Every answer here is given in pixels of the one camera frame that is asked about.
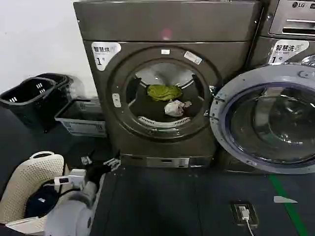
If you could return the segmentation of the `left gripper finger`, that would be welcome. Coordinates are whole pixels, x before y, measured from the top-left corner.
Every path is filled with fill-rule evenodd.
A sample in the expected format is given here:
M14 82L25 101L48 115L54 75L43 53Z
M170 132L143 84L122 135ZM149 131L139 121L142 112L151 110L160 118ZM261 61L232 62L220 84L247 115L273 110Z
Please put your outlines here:
M95 150L92 150L91 152L89 152L86 156L82 156L81 159L81 163L84 166L90 165L93 163L93 154L95 153Z
M103 163L104 166L110 168L111 171L115 171L121 165L121 155L120 151L118 151L115 156Z

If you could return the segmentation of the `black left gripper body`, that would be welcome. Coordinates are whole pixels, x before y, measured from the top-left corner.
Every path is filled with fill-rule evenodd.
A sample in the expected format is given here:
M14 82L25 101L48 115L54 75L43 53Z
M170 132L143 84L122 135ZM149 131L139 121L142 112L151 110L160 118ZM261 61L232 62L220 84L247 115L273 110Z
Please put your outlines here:
M87 182L100 183L101 177L111 172L111 167L108 165L90 165L87 167L86 180Z

